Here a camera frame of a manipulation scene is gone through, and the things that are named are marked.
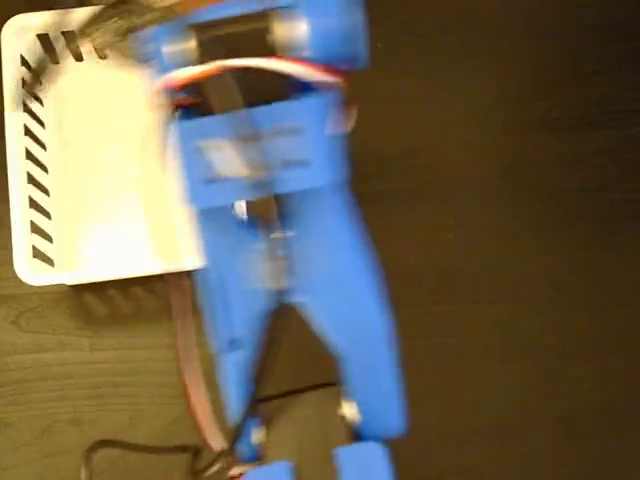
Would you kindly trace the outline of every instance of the blue plastic bracket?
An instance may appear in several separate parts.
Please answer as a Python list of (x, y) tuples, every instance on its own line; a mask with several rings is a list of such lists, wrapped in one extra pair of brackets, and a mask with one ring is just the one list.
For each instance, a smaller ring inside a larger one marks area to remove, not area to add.
[[(175, 65), (165, 61), (162, 44), (188, 23), (261, 11), (265, 3), (228, 0), (203, 8), (143, 32), (139, 44), (163, 74)], [(366, 65), (362, 0), (279, 0), (268, 8), (305, 22), (308, 37), (292, 55), (345, 69)], [(227, 415), (235, 423), (254, 388), (252, 369), (274, 296), (265, 283), (264, 233), (238, 218), (231, 206), (265, 194), (281, 196), (290, 261), (288, 300), (306, 314), (337, 359), (345, 394), (360, 411), (356, 429), (361, 438), (386, 440), (407, 428), (406, 398), (383, 272), (348, 185), (346, 138), (329, 130), (342, 102), (338, 92), (310, 91), (249, 109), (262, 136), (270, 192), (262, 190), (263, 182), (225, 173), (230, 162), (238, 161), (228, 118), (237, 113), (178, 119), (183, 169), (207, 259), (195, 279)], [(358, 474), (362, 478), (392, 478), (388, 455), (380, 448), (371, 443), (338, 449), (335, 458), (344, 478), (355, 478), (354, 465), (362, 467), (362, 462), (379, 465), (375, 470), (383, 472), (375, 476), (366, 470), (370, 474)], [(286, 464), (274, 464), (248, 478), (288, 476)]]

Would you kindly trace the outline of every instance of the wooden table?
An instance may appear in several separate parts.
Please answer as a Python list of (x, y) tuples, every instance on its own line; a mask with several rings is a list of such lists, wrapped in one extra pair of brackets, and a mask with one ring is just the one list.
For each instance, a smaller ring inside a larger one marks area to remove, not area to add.
[[(42, 8), (25, 3), (3, 2), (2, 21)], [(401, 479), (637, 478), (635, 3), (369, 2), (354, 186), (403, 342)], [(77, 478), (99, 437), (196, 440), (161, 279), (31, 288), (12, 271), (8, 213), (0, 231), (0, 479)], [(278, 381), (329, 375), (311, 358)], [(107, 454), (99, 467), (177, 471)]]

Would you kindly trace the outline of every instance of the white wire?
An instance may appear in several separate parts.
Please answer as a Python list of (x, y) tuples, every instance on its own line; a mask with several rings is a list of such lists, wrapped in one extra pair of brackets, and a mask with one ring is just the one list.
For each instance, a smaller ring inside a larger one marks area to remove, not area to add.
[(159, 87), (161, 89), (176, 89), (224, 70), (239, 68), (267, 70), (309, 83), (328, 84), (338, 88), (343, 88), (345, 83), (339, 74), (310, 63), (280, 57), (246, 57), (214, 60), (201, 65), (173, 70), (160, 78)]

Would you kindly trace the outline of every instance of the black cable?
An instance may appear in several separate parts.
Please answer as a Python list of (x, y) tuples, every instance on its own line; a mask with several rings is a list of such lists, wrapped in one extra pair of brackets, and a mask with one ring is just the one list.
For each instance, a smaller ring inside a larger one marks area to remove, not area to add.
[(98, 452), (104, 450), (123, 450), (153, 456), (190, 455), (191, 465), (195, 465), (202, 455), (202, 449), (196, 445), (154, 446), (105, 438), (93, 442), (84, 451), (80, 465), (80, 480), (93, 480), (93, 459)]
[(330, 388), (339, 387), (340, 384), (337, 382), (326, 382), (326, 383), (317, 383), (315, 385), (308, 385), (306, 387), (294, 388), (291, 390), (286, 390), (284, 392), (273, 393), (271, 395), (266, 395), (264, 397), (260, 397), (257, 400), (259, 405), (263, 405), (265, 403), (276, 402), (278, 400), (284, 400), (286, 398), (297, 397), (300, 395), (305, 395), (307, 393), (317, 392), (320, 390), (328, 390)]

